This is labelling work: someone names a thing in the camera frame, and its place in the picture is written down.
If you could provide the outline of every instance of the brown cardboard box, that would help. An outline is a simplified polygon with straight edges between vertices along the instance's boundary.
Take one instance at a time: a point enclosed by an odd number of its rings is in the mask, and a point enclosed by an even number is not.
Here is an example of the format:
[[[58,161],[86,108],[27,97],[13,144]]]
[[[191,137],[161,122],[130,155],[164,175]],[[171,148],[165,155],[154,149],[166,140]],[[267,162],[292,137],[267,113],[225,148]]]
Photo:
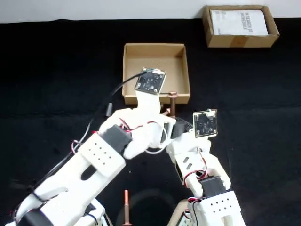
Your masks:
[[[186,49],[184,44],[127,43],[123,55],[123,81],[141,72],[143,67],[158,68],[166,72],[161,90],[162,104],[170,103],[169,91],[176,91],[177,104],[186,104],[190,98],[190,85]],[[122,89],[126,104],[137,104],[135,84],[137,79],[126,83]]]
[[[211,20],[210,10],[261,10],[264,14],[268,35],[215,35]],[[266,48],[271,47],[279,37],[279,31],[273,16],[267,6],[245,5],[245,6],[205,6],[203,13],[203,24],[208,47],[216,48]]]

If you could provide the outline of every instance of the white wall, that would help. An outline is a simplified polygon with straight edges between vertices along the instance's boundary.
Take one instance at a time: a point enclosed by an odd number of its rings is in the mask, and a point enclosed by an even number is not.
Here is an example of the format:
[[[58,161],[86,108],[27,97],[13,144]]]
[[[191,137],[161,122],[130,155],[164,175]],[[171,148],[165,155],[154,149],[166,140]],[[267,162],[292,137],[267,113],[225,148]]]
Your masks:
[[[268,5],[274,17],[301,17],[301,0],[0,0],[0,23],[56,19],[200,18],[204,5]]]

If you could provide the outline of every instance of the wire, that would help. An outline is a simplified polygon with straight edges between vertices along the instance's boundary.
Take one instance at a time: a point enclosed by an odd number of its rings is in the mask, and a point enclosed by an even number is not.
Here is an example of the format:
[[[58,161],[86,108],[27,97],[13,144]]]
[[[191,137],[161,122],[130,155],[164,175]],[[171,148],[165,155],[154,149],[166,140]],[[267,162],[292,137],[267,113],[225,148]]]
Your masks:
[[[162,127],[162,129],[163,129],[163,132],[164,132],[164,134],[165,134],[165,137],[166,137],[166,139],[165,139],[165,141],[167,140],[167,132],[166,132],[166,129],[164,128],[164,126],[161,126]],[[160,150],[158,150],[158,151],[156,151],[156,152],[150,152],[150,151],[148,151],[148,150],[145,150],[145,152],[147,153],[147,154],[159,154],[159,153],[161,153],[162,151],[164,151],[164,149],[165,149],[165,147],[162,147]]]
[[[78,148],[78,146],[83,142],[83,140],[85,139],[85,137],[87,136],[89,130],[90,130],[90,127],[92,126],[92,123],[95,121],[95,119],[97,118],[97,116],[102,112],[102,110],[106,107],[106,105],[110,102],[110,98],[115,94],[117,93],[118,90],[120,90],[124,84],[126,84],[127,82],[135,79],[135,78],[138,78],[150,71],[153,71],[153,70],[146,70],[146,71],[142,71],[141,73],[139,74],[136,74],[130,78],[128,78],[127,80],[123,81],[122,83],[120,83],[115,89],[113,89],[113,91],[108,95],[108,97],[102,102],[102,104],[97,108],[93,118],[90,120],[89,124],[87,125],[87,128],[86,128],[86,131],[84,133],[84,135],[82,136],[82,138],[79,140],[79,142],[76,144],[76,146],[73,148],[73,151],[72,152],[69,152],[58,164],[56,164],[41,180],[39,180],[35,187],[38,187],[43,181],[45,181],[48,177],[54,175],[72,156],[73,156],[73,153],[76,152],[76,149]],[[17,212],[17,208],[19,207],[16,206],[16,208],[14,209],[14,212],[13,214],[16,214]]]
[[[150,123],[156,123],[155,121],[148,121],[146,124],[150,124]],[[143,127],[143,125],[140,125],[140,126],[137,126],[136,128],[134,128],[134,129],[126,129],[126,132],[131,132],[131,131],[133,131],[133,130],[135,130],[135,129],[138,129],[138,128],[140,128],[140,127]]]
[[[75,148],[73,147],[73,144],[76,143],[77,145],[82,145],[81,142],[77,141],[77,140],[73,140],[71,143],[71,151],[73,154],[76,154]]]
[[[90,217],[92,217],[92,218],[94,219],[94,221],[95,221],[95,224],[94,224],[94,226],[96,226],[96,225],[97,225],[97,219],[96,219],[96,217],[95,217],[94,215],[92,215],[91,213],[87,213],[87,214],[86,214],[86,216],[90,216]]]
[[[186,211],[188,211],[188,210],[185,210],[185,211],[183,212],[183,214],[184,214],[184,216],[185,216],[188,220],[190,220],[190,218],[186,215]]]
[[[203,200],[203,199],[196,200],[196,201],[192,204],[192,210],[193,210],[194,216],[196,217],[197,226],[198,226],[198,218],[197,218],[196,212],[195,212],[195,210],[194,210],[194,204],[196,204],[197,202],[201,202],[202,200]]]
[[[119,118],[120,121],[122,122],[122,124],[127,128],[129,129],[130,127],[128,126],[128,124],[122,119],[122,118]]]
[[[195,200],[198,200],[198,198],[196,198],[196,197],[189,197],[188,198],[188,202],[192,202],[192,201],[195,201]]]
[[[190,176],[191,174],[193,174],[193,173],[196,173],[196,172],[203,172],[203,175],[201,176],[201,178],[203,179],[205,176],[205,174],[206,174],[206,172],[204,171],[204,170],[194,170],[194,171],[192,171],[192,172],[190,172],[189,174],[187,174],[185,177],[184,177],[184,186],[185,187],[187,187],[187,185],[186,185],[186,178],[188,177],[188,176]]]
[[[85,139],[85,137],[87,136],[87,134],[88,134],[88,132],[89,132],[89,130],[90,130],[90,127],[91,127],[92,123],[95,121],[95,119],[97,118],[97,116],[102,112],[102,110],[103,110],[103,109],[107,106],[107,104],[110,102],[111,97],[112,97],[115,93],[117,93],[117,91],[120,90],[120,89],[124,86],[124,84],[126,84],[127,82],[129,82],[129,81],[131,81],[131,80],[133,80],[133,79],[135,79],[135,78],[137,78],[137,77],[140,77],[140,76],[142,76],[142,75],[144,75],[144,74],[146,74],[146,73],[148,73],[148,72],[150,72],[150,71],[143,71],[143,72],[141,72],[141,73],[139,73],[139,74],[136,74],[136,75],[134,75],[134,76],[128,78],[127,80],[123,81],[123,82],[120,83],[115,89],[113,89],[113,91],[108,95],[108,97],[107,97],[107,98],[102,102],[102,104],[97,108],[97,110],[96,110],[96,112],[95,112],[93,118],[90,120],[90,122],[89,122],[89,124],[88,124],[88,126],[87,126],[87,129],[86,129],[84,135],[83,135],[82,138],[79,140],[80,143],[82,143],[83,140]],[[78,146],[79,146],[79,144],[77,144],[77,145],[74,147],[74,151],[76,151],[76,149],[78,148]]]

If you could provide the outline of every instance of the circuit board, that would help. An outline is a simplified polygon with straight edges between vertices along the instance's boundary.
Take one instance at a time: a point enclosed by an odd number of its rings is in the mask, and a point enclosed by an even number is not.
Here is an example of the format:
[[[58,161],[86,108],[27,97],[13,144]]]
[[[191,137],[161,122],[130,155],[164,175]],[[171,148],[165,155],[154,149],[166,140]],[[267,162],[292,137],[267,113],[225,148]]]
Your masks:
[[[216,113],[216,109],[193,113],[193,126],[196,138],[214,136],[217,134]]]
[[[135,85],[135,90],[159,95],[163,86],[166,73],[161,70],[150,70],[141,75]]]

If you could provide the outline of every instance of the white plastic part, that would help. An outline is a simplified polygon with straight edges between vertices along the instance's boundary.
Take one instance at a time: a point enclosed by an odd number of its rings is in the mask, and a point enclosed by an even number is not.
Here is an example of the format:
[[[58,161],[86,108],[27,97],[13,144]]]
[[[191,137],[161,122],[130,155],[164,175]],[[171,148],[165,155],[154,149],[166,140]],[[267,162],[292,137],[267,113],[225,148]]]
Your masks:
[[[158,96],[156,95],[143,93],[142,96],[144,95],[153,96],[154,98],[158,99]],[[145,106],[140,106],[134,109],[127,108],[115,111],[114,114],[99,128],[99,133],[102,134],[113,125],[120,126],[126,123],[130,129],[142,126],[130,132],[132,135],[132,142],[128,144],[123,154],[124,158],[126,159],[132,159],[136,157],[149,147],[164,148],[171,142],[170,137],[172,133],[172,127],[176,120],[160,114],[160,109],[157,111],[149,111],[148,108],[144,107]],[[167,139],[161,143],[163,127],[165,123],[168,123]]]
[[[193,213],[193,204],[188,205]],[[245,226],[234,191],[226,192],[194,204],[198,224],[202,226]]]
[[[35,193],[42,199],[51,198],[50,194],[59,194],[41,209],[47,217],[50,216],[49,220],[51,222],[55,222],[54,226],[73,226],[83,216],[87,205],[126,164],[124,160],[123,162],[121,161],[123,159],[121,156],[117,157],[117,153],[113,154],[114,150],[109,145],[104,144],[104,141],[97,133],[92,135],[86,143],[87,145],[83,145],[79,149],[79,153],[74,155],[56,174],[46,179],[35,190]],[[104,147],[101,149],[102,152],[107,151],[107,153],[112,154],[112,161],[103,160],[107,163],[108,168],[97,166],[98,156],[96,157],[95,155],[95,159],[92,159],[91,156],[86,154],[89,148],[95,148],[95,143]],[[81,180],[82,173],[91,164],[96,166],[99,171],[95,172],[89,179]],[[21,219],[24,213],[40,205],[41,203],[33,195],[29,195],[19,207],[16,215],[17,221]],[[47,208],[47,205],[55,206],[55,208]]]
[[[94,133],[80,148],[83,155],[101,174],[112,180],[126,165],[124,158]]]
[[[96,218],[97,224],[99,226],[102,226],[102,225],[108,226],[109,223],[106,222],[105,218],[103,217],[105,214],[105,210],[104,210],[104,207],[102,206],[102,204],[100,204],[99,201],[97,201],[97,199],[93,199],[91,204],[96,209],[90,211],[89,214],[93,215]],[[94,226],[94,225],[95,225],[95,220],[91,216],[86,215],[84,217],[81,217],[74,226]]]
[[[185,216],[182,216],[180,222],[175,226],[192,226],[192,221]]]
[[[200,148],[203,153],[209,153],[211,142],[208,137],[195,138],[194,130],[190,130],[188,133],[183,133],[181,136],[173,139],[173,141],[166,147],[166,151],[169,154],[172,162],[175,163],[175,156],[178,154],[194,151]]]
[[[208,174],[210,176],[220,176],[226,190],[230,189],[231,187],[230,178],[228,177],[226,171],[220,164],[218,158],[216,158],[214,155],[210,153],[202,153],[202,156],[206,161]]]

